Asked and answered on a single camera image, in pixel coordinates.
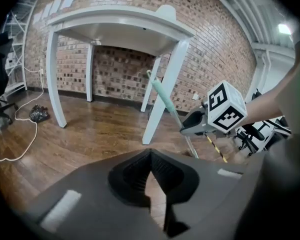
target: baseboard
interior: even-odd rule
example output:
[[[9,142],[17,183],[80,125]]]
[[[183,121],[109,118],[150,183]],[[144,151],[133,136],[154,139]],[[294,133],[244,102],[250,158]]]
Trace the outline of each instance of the baseboard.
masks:
[[[42,92],[42,88],[40,87],[30,87],[28,86],[28,91],[32,92]],[[48,93],[48,88],[43,88],[44,93]],[[59,95],[72,97],[72,98],[79,98],[79,99],[87,99],[87,95],[84,92],[76,92],[72,90],[58,90]],[[132,107],[137,110],[141,109],[142,102],[130,100],[130,99],[123,99],[123,98],[115,98],[115,97],[108,97],[108,96],[101,96],[101,95],[92,95],[92,101],[94,102],[105,102],[109,104],[124,106],[124,107]],[[152,105],[147,104],[146,110],[150,110]],[[177,110],[177,113],[179,116],[184,117],[188,112]]]

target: wooden floor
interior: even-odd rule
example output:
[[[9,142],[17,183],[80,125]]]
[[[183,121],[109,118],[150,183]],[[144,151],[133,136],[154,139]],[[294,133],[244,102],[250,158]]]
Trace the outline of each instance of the wooden floor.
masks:
[[[23,92],[15,99],[19,106],[38,96]],[[38,124],[37,137],[25,156],[16,162],[0,162],[0,190],[11,207],[23,210],[27,203],[46,188],[85,164],[125,152],[156,148],[187,153],[187,143],[175,121],[164,113],[150,145],[142,145],[148,117],[132,107],[61,96],[67,127],[60,128],[52,111],[49,96],[23,108],[19,117],[27,118],[35,104],[48,107],[51,118]],[[16,158],[24,152],[35,134],[35,125],[15,121],[0,127],[0,159]],[[203,137],[192,138],[201,159],[223,163],[214,147]],[[218,139],[218,148],[232,163],[244,163],[231,139]],[[151,198],[151,216],[162,226],[165,195],[151,174],[146,186]]]

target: paper on wall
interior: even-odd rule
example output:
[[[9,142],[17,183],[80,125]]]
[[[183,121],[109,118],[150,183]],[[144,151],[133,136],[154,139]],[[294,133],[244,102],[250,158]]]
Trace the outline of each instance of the paper on wall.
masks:
[[[42,15],[42,12],[43,12],[43,11],[41,10],[40,12],[36,13],[36,14],[33,16],[33,22],[32,22],[32,25],[35,24],[35,23],[37,23],[37,22],[40,20],[41,15]]]
[[[74,0],[63,0],[60,10],[62,10],[63,8],[70,7],[73,1]]]
[[[61,0],[54,0],[49,15],[56,13],[59,9],[60,4]]]
[[[51,9],[51,6],[52,6],[52,2],[51,2],[51,3],[48,3],[48,4],[45,6],[41,19],[44,19],[44,18],[48,17],[49,11],[50,11],[50,9]]]

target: white table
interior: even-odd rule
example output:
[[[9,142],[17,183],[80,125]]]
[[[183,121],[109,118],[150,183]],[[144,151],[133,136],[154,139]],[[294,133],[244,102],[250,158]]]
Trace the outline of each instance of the white table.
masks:
[[[86,99],[92,101],[92,63],[96,45],[121,47],[156,56],[151,79],[154,79],[161,56],[171,52],[162,82],[170,95],[178,78],[189,46],[196,31],[176,19],[176,10],[162,5],[157,11],[126,5],[101,5],[64,13],[48,21],[49,32],[46,50],[46,78],[53,112],[60,127],[67,121],[63,113],[57,88],[56,52],[58,35],[67,36],[88,43],[86,59]],[[148,103],[152,85],[149,82],[141,111]],[[146,126],[142,143],[149,144],[165,104],[158,96]]]

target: metal shelving unit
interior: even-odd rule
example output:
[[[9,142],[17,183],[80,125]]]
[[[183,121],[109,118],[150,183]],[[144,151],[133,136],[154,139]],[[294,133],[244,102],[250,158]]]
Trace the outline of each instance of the metal shelving unit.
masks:
[[[8,13],[2,27],[2,33],[8,32],[13,39],[11,51],[5,64],[9,76],[8,86],[4,95],[25,88],[27,90],[25,74],[25,45],[30,19],[37,2],[19,1]]]

